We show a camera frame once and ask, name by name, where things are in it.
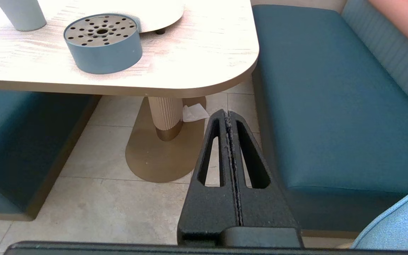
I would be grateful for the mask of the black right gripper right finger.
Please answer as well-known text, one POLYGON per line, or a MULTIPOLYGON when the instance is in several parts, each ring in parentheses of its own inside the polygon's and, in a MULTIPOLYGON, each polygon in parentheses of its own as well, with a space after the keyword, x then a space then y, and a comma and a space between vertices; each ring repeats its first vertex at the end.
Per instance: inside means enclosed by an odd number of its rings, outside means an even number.
POLYGON ((244 118, 228 112, 236 218, 243 227, 298 229, 282 190, 244 118))

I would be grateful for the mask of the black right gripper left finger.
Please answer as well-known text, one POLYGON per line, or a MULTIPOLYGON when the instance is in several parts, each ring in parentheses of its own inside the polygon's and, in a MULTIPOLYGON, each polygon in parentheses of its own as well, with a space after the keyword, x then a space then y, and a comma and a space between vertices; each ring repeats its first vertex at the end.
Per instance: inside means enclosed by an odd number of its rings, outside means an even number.
POLYGON ((216 246, 222 231, 238 226, 231 159, 227 113, 221 109, 209 118, 177 224, 179 245, 216 246), (219 143, 220 186, 207 187, 205 183, 215 138, 219 143))

